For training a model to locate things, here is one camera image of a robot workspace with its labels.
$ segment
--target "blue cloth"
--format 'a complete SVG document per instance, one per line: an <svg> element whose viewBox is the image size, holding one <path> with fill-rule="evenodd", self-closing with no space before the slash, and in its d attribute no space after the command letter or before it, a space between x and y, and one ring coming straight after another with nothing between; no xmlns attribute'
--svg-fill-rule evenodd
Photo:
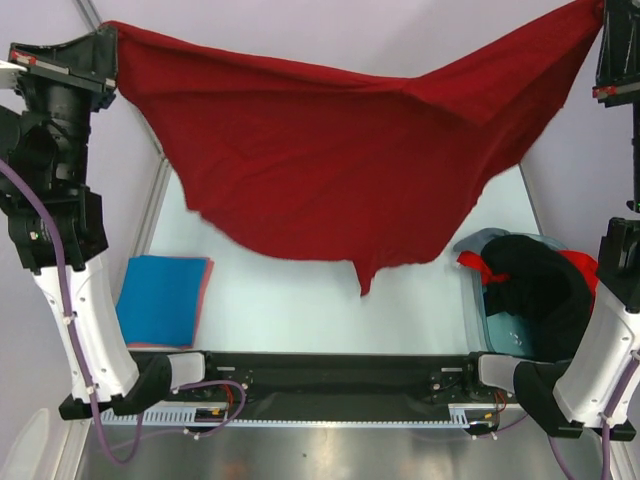
<svg viewBox="0 0 640 480"><path fill-rule="evenodd" d="M142 256L129 260L116 306L125 343L191 346L208 267L204 258Z"/></svg>

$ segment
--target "cable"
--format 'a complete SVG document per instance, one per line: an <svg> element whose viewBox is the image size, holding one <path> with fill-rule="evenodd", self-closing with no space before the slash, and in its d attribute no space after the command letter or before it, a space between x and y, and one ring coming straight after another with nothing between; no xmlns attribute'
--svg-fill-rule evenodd
<svg viewBox="0 0 640 480"><path fill-rule="evenodd" d="M229 388L229 385L223 385L222 388L225 392L227 392L227 403L229 404L229 410L231 410L231 407L235 403L235 399L233 398L233 392Z"/></svg>
<svg viewBox="0 0 640 480"><path fill-rule="evenodd" d="M636 356L632 356L631 361L625 367L622 375L620 375L620 380L618 381L616 388L613 390L611 398L604 409L602 419L602 474L600 475L600 480L608 480L611 475L611 426L607 423L607 419L611 418L613 412L616 411L616 408L618 407L620 400L622 400L625 390L631 383L631 379L636 373L638 366L640 366L640 361Z"/></svg>
<svg viewBox="0 0 640 480"><path fill-rule="evenodd" d="M38 213L40 218L45 224L46 229L51 236L51 243L53 244L53 250L55 253L56 260L56 270L58 273L58 282L60 285L60 297L62 299L62 312L66 319L69 319L70 322L67 325L67 330L69 332L69 339L71 341L71 347L73 349L73 353L76 356L78 361L78 367L80 373L82 375L82 380L84 381L85 387L87 388L87 392L89 394L89 403L91 405L91 414L93 416L93 421L95 423L96 432L98 434L98 440L102 449L109 458L109 460L116 465L126 465L129 463L135 454L138 451L138 447L140 446L140 440L142 438L142 420L143 414L138 415L136 422L136 433L134 440L132 441L132 447L129 455L124 459L117 458L113 451L111 450L109 443L107 441L107 437L104 430L104 425L102 424L102 418L100 417L100 407L98 405L97 393L95 391L93 379L91 377L91 372L89 370L89 365L87 364L87 360L82 351L82 344L80 343L80 338L78 336L78 330L75 325L75 314L72 308L71 302L71 292L69 289L69 280L67 278L67 269L65 265L65 257L64 257L64 244L62 243L62 237L60 236L60 232L58 231L58 227L56 222L54 221L51 214L47 211L47 208L42 203L42 201L38 198L36 193L29 187L29 185L16 173L8 164L4 163L0 160L0 173L2 173L13 185L20 190L22 195L27 199L27 201L31 204L33 209ZM189 386L181 387L182 390L188 388L202 388L210 385L231 385L238 388L241 392L241 400L240 406L236 409L233 415L229 416L225 421L220 423L220 425L215 428L212 432L207 432L208 435L200 435L201 437L210 436L213 433L220 430L220 428L227 425L229 422L234 420L242 409L244 408L246 401L246 393L242 386L236 382L232 382L230 380L220 380L215 382L201 382L192 384Z"/></svg>
<svg viewBox="0 0 640 480"><path fill-rule="evenodd" d="M636 373L636 370L639 366L640 360L633 356L631 358L631 361L622 371L620 380L614 388L613 393L611 394L611 398L609 398L609 402L607 402L604 412L602 413L602 472L600 474L600 480L609 480L609 478L611 477L611 426L607 423L607 419L611 418L613 413L616 411L620 400L622 400L624 392L631 383L631 379L633 378L633 375ZM574 480L575 477L567 468L567 464L560 454L560 450L558 449L558 444L556 443L555 438L551 436L549 437L549 445L551 445L553 456L556 458L556 461L558 462L558 465L560 466L562 472L565 474L568 480Z"/></svg>
<svg viewBox="0 0 640 480"><path fill-rule="evenodd" d="M143 435L140 439L141 440L147 440L149 438L160 437L162 435L166 435L166 434L169 434L169 433L182 433L182 434L191 435L194 439L199 439L199 438L210 437L210 436L215 435L216 433L218 433L224 426L228 425L229 423L234 421L236 418L238 418L238 415L240 415L240 413L244 409L244 406L245 406L246 400L247 400L247 394L244 391L244 388L242 388L242 385L240 385L237 382L234 382L233 380L212 380L212 381L209 381L209 382L200 382L200 383L194 383L194 384L191 384L191 385L184 385L183 387L180 387L180 390L190 390L192 388L204 388L204 387L212 387L212 386L217 386L217 385L228 385L228 386L236 388L236 390L238 390L240 392L240 405L238 405L238 408L236 409L235 412L233 412L232 415L230 415L225 421L220 422L220 424L217 425L216 427L214 427L213 430L211 430L209 432L203 432L203 433L200 433L200 434L193 434L193 433L189 432L188 430L185 431L186 429L184 429L184 428L165 428L163 430L158 430L156 432L147 433L147 434ZM126 448L126 447L128 447L130 445L133 445L134 441L135 440L127 440L126 442L122 442L122 443L118 443L116 445L112 445L111 446L111 450L114 451L114 452L117 451L117 450L121 450L121 449Z"/></svg>
<svg viewBox="0 0 640 480"><path fill-rule="evenodd" d="M509 425L507 425L506 427L503 427L503 428L500 428L500 429L496 430L495 432L493 432L493 434L494 434L494 435L496 435L496 434L498 434L498 433L505 433L505 432L508 432L509 430L511 430L511 429L513 429L513 428L517 427L518 425L520 425L520 424L521 424L523 421L525 421L527 418L529 418L529 414L528 414L528 413L525 413L522 417L520 417L520 418L519 418L518 420L516 420L515 422L510 423L510 424L509 424ZM413 432L412 430L408 430L408 432L410 433L410 435L411 435L412 437L417 438L418 440L421 440L421 441L423 441L423 442L431 442L431 440L430 440L430 439L425 438L425 437L423 437L423 436L421 436L421 435L418 435L418 434L416 434L415 432ZM484 438L493 438L493 435L492 435L491 433L487 433L487 434L484 434L484 435L478 435L476 438L482 438L482 439L484 439ZM467 436L464 440L465 440L465 441L467 441L467 440L473 440L473 437L471 437L471 436Z"/></svg>
<svg viewBox="0 0 640 480"><path fill-rule="evenodd" d="M574 477L569 471L569 467L564 461L564 458L562 458L556 439L549 436L549 445L551 445L551 451L553 452L553 456L556 458L556 462L558 462L558 466L560 467L560 470L562 470L562 473L564 473L565 477L567 477L567 480L577 480L576 477Z"/></svg>
<svg viewBox="0 0 640 480"><path fill-rule="evenodd" d="M504 412L507 409L507 400L504 398L504 395L499 390L497 390L494 393L494 396L496 398L496 415L500 415L502 412Z"/></svg>

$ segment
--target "metal surface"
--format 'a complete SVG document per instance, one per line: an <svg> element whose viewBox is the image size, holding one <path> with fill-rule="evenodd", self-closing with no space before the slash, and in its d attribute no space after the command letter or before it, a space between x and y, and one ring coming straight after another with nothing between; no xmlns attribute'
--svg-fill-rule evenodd
<svg viewBox="0 0 640 480"><path fill-rule="evenodd" d="M509 414L512 419L520 413ZM113 442L133 429L109 429ZM576 478L599 478L591 434L560 442ZM127 449L117 453L124 456ZM77 480L564 480L546 436L531 421L472 440L460 430L228 428L194 441L170 433L143 440L127 467L110 464L90 432Z"/></svg>

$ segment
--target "red towel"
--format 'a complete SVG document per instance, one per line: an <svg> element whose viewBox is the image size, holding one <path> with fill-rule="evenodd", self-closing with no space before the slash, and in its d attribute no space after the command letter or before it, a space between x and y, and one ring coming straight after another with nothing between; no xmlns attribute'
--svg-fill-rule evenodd
<svg viewBox="0 0 640 480"><path fill-rule="evenodd" d="M265 255L351 260L366 294L379 269L435 259L487 181L522 159L567 97L600 1L574 1L413 79L115 23L118 82L189 209Z"/></svg>

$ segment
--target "laundry basket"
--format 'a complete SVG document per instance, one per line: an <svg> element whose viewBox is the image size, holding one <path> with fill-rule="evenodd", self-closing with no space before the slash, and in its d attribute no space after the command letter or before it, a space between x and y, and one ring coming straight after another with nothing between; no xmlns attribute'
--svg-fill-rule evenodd
<svg viewBox="0 0 640 480"><path fill-rule="evenodd" d="M550 237L533 234L520 235L527 235L553 250L567 249L561 242ZM479 336L479 347L484 351L533 359L535 354L532 339L535 335L536 325L518 315L510 315L506 312L487 317L484 308L486 289L482 285L482 275L475 270L462 268L467 271L470 277L470 280L466 282L466 288L463 288L463 291L466 291L463 296L465 310L469 312L467 319L468 338L478 338ZM477 341L469 343L474 345L477 344Z"/></svg>

